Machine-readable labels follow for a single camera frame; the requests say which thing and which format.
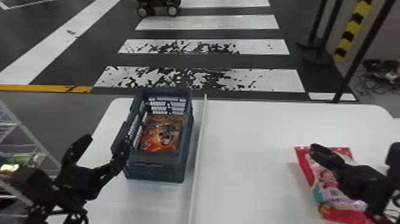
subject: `red snack package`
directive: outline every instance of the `red snack package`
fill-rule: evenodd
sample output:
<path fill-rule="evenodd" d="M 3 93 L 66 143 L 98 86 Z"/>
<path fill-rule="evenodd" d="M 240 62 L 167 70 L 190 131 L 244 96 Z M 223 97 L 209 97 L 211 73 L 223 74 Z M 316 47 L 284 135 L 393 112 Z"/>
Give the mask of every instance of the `red snack package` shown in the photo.
<path fill-rule="evenodd" d="M 345 161 L 354 161 L 349 148 L 330 148 Z M 318 203 L 318 212 L 327 220 L 351 224 L 370 224 L 363 212 L 366 203 L 348 198 L 338 189 L 338 183 L 330 170 L 315 162 L 309 147 L 295 147 L 299 165 Z"/>
<path fill-rule="evenodd" d="M 183 116 L 180 115 L 148 115 L 140 148 L 146 152 L 176 150 L 182 123 Z"/>

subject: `yellow black striped post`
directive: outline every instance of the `yellow black striped post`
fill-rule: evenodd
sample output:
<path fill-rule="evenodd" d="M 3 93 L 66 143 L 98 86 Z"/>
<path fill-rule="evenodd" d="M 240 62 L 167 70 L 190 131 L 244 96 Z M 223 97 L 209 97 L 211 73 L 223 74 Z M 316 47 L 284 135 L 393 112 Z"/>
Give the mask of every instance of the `yellow black striped post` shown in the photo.
<path fill-rule="evenodd" d="M 361 23 L 371 12 L 371 5 L 374 0 L 358 0 L 346 30 L 342 35 L 339 46 L 336 48 L 333 58 L 335 62 L 343 62 L 347 52 L 351 50 L 353 41 L 361 30 Z"/>

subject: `metal shelf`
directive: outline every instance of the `metal shelf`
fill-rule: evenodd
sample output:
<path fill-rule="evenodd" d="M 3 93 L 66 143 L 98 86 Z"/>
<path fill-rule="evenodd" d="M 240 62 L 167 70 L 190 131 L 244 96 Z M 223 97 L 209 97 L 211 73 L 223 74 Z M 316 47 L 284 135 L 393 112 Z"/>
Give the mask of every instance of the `metal shelf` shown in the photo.
<path fill-rule="evenodd" d="M 56 176 L 60 162 L 33 136 L 22 122 L 0 100 L 0 166 L 19 164 L 38 167 L 49 176 Z M 9 176 L 0 173 L 0 200 L 17 200 L 20 206 L 30 206 L 32 201 L 9 184 Z M 0 210 L 0 217 L 15 216 Z"/>

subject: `plastic basket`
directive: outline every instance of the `plastic basket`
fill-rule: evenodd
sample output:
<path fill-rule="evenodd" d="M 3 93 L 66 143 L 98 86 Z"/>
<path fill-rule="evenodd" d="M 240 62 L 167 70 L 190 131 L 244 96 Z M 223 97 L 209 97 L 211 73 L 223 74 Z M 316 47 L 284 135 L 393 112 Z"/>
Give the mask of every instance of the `plastic basket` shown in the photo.
<path fill-rule="evenodd" d="M 124 168 L 128 179 L 182 183 L 192 133 L 192 95 L 188 90 L 151 88 L 135 96 L 130 114 L 123 123 L 111 150 L 128 147 L 129 160 Z M 183 115 L 183 124 L 174 151 L 145 152 L 140 140 L 149 114 Z"/>

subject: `white stripe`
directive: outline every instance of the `white stripe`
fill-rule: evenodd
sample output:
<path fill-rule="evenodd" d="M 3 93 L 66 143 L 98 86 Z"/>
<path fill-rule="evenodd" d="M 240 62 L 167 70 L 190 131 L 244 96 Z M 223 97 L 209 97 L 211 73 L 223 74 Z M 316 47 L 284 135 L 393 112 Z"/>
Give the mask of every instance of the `white stripe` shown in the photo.
<path fill-rule="evenodd" d="M 23 8 L 23 7 L 28 7 L 28 6 L 31 6 L 31 5 L 37 5 L 37 4 L 40 4 L 40 3 L 52 2 L 52 1 L 58 1 L 58 0 L 36 1 L 36 2 L 31 2 L 31 3 L 26 3 L 26 4 L 23 4 L 23 5 L 15 5 L 15 6 L 10 7 L 10 9 L 11 9 L 11 10 L 14 10 L 14 9 L 16 9 L 16 8 Z"/>
<path fill-rule="evenodd" d="M 282 39 L 128 39 L 118 53 L 289 55 L 289 50 Z"/>
<path fill-rule="evenodd" d="M 268 0 L 182 0 L 180 8 L 249 8 L 268 7 Z"/>
<path fill-rule="evenodd" d="M 305 92 L 296 70 L 107 67 L 95 86 L 185 86 L 226 91 Z"/>
<path fill-rule="evenodd" d="M 0 84 L 29 84 L 118 1 L 96 0 L 88 5 L 55 32 L 3 69 L 0 72 Z"/>
<path fill-rule="evenodd" d="M 308 95 L 312 100 L 332 100 L 335 97 L 333 93 L 325 93 L 325 92 L 309 92 Z M 357 99 L 353 96 L 353 94 L 343 94 L 341 101 L 356 101 Z"/>
<path fill-rule="evenodd" d="M 136 30 L 279 29 L 274 15 L 147 17 Z"/>
<path fill-rule="evenodd" d="M 8 6 L 6 6 L 2 1 L 0 1 L 0 8 L 2 8 L 3 10 L 9 10 L 10 8 Z"/>

